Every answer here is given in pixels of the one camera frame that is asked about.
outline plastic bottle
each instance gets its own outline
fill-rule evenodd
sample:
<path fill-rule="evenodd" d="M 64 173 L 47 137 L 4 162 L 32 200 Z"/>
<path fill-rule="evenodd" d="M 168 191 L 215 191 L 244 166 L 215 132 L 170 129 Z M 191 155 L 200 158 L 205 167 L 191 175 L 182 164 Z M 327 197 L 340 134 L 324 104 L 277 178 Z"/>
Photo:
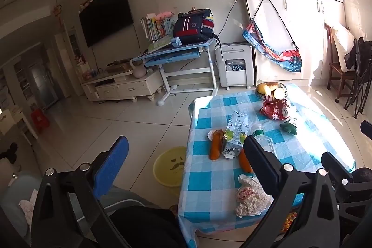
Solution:
<path fill-rule="evenodd" d="M 261 123 L 254 123 L 250 127 L 252 136 L 261 145 L 264 151 L 272 152 L 276 156 L 273 140 L 265 135 L 265 130 Z"/>

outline tablecloth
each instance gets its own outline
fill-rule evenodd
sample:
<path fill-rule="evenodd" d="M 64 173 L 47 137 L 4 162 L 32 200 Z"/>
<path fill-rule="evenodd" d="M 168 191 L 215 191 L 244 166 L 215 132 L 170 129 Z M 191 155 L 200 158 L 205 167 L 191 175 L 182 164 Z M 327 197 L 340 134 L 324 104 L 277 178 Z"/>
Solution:
<path fill-rule="evenodd" d="M 208 234 L 242 228 L 258 223 L 264 215 L 243 219 L 235 215 L 238 205 L 235 194 L 240 187 L 238 176 L 242 174 L 239 161 L 223 156 L 216 161 L 209 159 L 208 132 L 225 130 L 234 111 L 246 113 L 251 123 L 260 122 L 264 126 L 282 164 L 290 163 L 297 170 L 316 172 L 322 167 L 321 155 L 329 151 L 348 171 L 355 170 L 351 152 L 321 110 L 296 85 L 289 84 L 287 89 L 288 99 L 296 109 L 294 116 L 298 119 L 296 136 L 284 132 L 279 126 L 280 121 L 258 113 L 262 101 L 254 90 L 197 98 L 189 106 L 192 118 L 178 215 L 190 248 L 197 247 L 196 230 Z"/>

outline tv stand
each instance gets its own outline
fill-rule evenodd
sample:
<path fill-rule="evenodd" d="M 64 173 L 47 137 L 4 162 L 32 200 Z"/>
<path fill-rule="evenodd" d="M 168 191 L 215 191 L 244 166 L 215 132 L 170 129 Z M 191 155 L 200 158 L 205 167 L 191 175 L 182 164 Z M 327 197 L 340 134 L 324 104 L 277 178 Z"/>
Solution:
<path fill-rule="evenodd" d="M 150 101 L 155 99 L 155 93 L 161 93 L 163 81 L 159 70 L 135 78 L 132 71 L 102 74 L 82 83 L 81 86 L 90 101 L 132 100 L 138 96 L 147 96 Z M 104 80 L 114 79 L 113 83 L 99 85 Z"/>

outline red snack bag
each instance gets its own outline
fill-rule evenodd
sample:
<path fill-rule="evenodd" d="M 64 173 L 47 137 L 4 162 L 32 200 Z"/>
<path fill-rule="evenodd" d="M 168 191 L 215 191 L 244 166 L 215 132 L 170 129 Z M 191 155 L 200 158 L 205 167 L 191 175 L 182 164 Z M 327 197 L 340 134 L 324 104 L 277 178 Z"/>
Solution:
<path fill-rule="evenodd" d="M 287 100 L 277 100 L 272 96 L 265 96 L 260 113 L 272 120 L 285 120 L 289 117 Z"/>

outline fruit bowl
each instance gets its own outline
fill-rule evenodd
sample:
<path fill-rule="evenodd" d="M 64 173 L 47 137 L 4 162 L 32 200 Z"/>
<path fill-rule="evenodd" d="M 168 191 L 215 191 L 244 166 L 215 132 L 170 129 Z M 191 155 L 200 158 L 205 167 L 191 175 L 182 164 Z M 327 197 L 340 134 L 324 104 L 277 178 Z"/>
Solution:
<path fill-rule="evenodd" d="M 282 83 L 278 83 L 278 82 L 276 82 L 276 81 L 267 81 L 267 82 L 264 82 L 264 84 L 267 84 L 267 83 L 277 83 L 278 84 L 278 87 L 279 88 L 282 88 L 283 90 L 284 90 L 284 98 L 287 98 L 287 96 L 288 96 L 288 91 L 287 91 L 287 87 L 284 85 L 284 84 L 282 84 Z M 257 87 L 258 87 L 258 85 L 256 85 L 256 90 L 255 90 L 255 93 L 256 93 L 256 96 L 257 97 L 259 97 L 261 100 L 265 100 L 265 94 L 261 94 L 261 93 L 259 93 L 258 91 L 257 91 Z"/>

